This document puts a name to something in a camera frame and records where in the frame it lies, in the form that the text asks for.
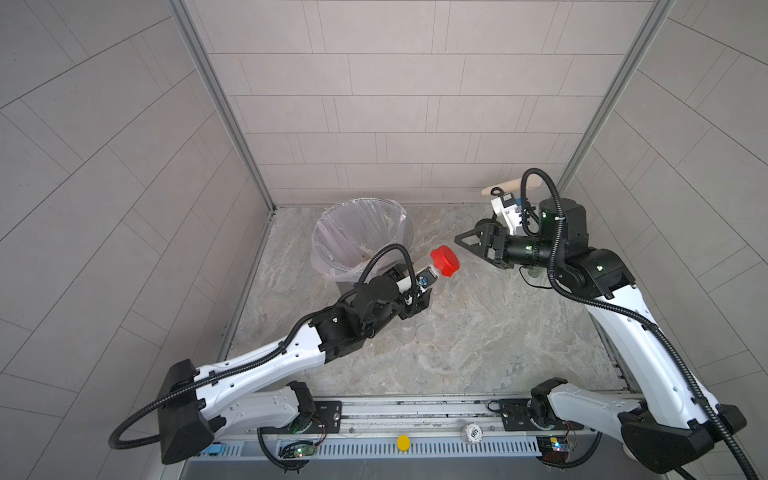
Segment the red lidded rice jar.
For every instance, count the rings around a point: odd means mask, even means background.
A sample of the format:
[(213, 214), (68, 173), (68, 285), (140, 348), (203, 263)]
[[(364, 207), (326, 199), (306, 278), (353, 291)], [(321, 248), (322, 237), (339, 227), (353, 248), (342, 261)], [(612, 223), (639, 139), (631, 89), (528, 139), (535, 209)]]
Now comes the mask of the red lidded rice jar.
[(428, 265), (433, 265), (439, 272), (439, 280), (452, 277), (460, 269), (458, 257), (453, 250), (446, 245), (437, 247), (417, 260), (415, 262), (415, 271), (418, 272)]

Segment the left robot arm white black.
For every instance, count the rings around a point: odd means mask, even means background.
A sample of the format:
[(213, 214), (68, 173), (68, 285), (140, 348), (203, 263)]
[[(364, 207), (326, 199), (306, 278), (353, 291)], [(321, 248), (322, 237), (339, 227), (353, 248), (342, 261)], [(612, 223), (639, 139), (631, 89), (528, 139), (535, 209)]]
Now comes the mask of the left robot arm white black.
[(264, 347), (219, 363), (172, 365), (158, 397), (110, 434), (113, 450), (159, 444), (165, 465), (187, 460), (222, 434), (242, 429), (309, 426), (316, 406), (308, 387), (269, 385), (360, 350), (393, 319), (428, 308), (441, 272), (432, 257), (414, 263), (401, 244), (383, 247), (353, 288), (332, 305), (300, 318)]

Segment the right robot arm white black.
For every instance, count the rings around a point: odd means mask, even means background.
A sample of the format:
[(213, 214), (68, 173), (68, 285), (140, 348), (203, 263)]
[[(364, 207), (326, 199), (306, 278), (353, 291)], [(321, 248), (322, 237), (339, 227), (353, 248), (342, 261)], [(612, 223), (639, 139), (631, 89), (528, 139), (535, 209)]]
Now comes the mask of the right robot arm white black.
[(554, 292), (586, 307), (642, 395), (619, 400), (551, 378), (531, 391), (532, 423), (540, 429), (581, 424), (621, 441), (647, 469), (682, 477), (688, 475), (684, 465), (722, 442), (744, 476), (756, 478), (734, 438), (746, 425), (744, 415), (696, 378), (620, 256), (590, 245), (585, 208), (561, 197), (539, 168), (482, 193), (491, 199), (492, 216), (457, 235), (456, 244), (499, 269), (544, 269)]

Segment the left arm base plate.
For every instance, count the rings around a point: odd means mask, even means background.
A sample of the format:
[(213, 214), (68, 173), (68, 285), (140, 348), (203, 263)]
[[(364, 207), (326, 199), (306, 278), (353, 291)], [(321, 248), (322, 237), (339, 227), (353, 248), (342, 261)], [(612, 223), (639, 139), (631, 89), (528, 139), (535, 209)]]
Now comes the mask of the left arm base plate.
[(319, 401), (313, 412), (300, 412), (281, 431), (294, 435), (336, 434), (340, 431), (341, 416), (340, 401)]

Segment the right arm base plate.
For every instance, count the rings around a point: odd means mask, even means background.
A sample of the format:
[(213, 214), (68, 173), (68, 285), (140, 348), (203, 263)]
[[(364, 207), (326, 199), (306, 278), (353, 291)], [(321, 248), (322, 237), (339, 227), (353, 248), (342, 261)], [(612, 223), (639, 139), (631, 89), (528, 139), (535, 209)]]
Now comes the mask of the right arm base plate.
[(504, 430), (528, 432), (565, 432), (568, 427), (582, 431), (584, 426), (576, 422), (565, 422), (554, 418), (537, 420), (530, 398), (502, 398), (490, 400), (486, 408), (501, 417)]

